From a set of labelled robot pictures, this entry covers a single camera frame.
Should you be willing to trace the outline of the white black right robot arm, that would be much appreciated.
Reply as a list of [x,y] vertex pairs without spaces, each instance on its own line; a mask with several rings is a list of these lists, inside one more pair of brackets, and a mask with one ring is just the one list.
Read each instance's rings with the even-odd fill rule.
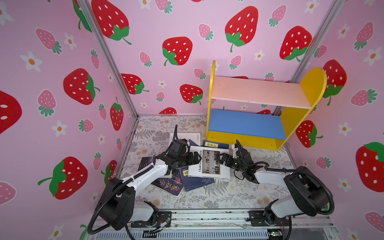
[[266,162],[253,162],[250,153],[239,143],[235,155],[220,154],[220,164],[240,172],[244,180],[255,184],[271,184],[287,188],[290,196],[272,201],[264,208],[263,218],[268,225],[276,225],[283,218],[307,215],[331,215],[335,210],[333,194],[308,168],[271,168]]

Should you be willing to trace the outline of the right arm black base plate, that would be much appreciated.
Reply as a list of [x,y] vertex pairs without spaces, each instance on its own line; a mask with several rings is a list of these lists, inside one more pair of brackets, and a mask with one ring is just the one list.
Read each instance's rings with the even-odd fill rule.
[[262,210],[249,211],[246,219],[253,227],[288,227],[290,221],[288,217],[277,218],[272,212]]

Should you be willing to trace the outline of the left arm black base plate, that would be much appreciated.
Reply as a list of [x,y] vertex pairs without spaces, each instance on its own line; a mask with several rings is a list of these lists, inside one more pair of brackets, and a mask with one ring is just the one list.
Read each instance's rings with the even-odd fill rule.
[[131,223],[132,228],[157,228],[159,226],[170,227],[172,212],[160,211],[155,212],[148,221],[136,221]]

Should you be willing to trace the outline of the white Chokladfabriken photo book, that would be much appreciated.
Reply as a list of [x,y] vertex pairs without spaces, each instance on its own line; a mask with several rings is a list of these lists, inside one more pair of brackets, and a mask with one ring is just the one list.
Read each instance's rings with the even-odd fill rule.
[[226,179],[231,178],[230,168],[220,164],[222,154],[230,154],[229,149],[191,146],[192,152],[197,152],[202,159],[196,165],[188,168],[189,177]]

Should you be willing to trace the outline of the white book black spanish text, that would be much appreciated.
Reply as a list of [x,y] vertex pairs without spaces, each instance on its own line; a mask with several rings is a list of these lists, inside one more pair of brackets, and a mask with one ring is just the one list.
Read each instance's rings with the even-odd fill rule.
[[177,139],[180,139],[180,140],[186,142],[188,145],[189,145],[188,140],[194,141],[199,146],[201,143],[200,133],[177,133]]

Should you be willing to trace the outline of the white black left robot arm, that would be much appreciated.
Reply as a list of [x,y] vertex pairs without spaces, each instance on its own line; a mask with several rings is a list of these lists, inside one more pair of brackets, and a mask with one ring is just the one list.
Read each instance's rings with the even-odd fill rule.
[[159,209],[152,203],[136,204],[139,193],[158,178],[162,178],[181,167],[198,164],[202,157],[191,152],[185,139],[176,139],[153,161],[130,177],[112,178],[88,224],[88,234],[94,235],[108,227],[120,230],[128,223],[139,222],[148,227],[157,225]]

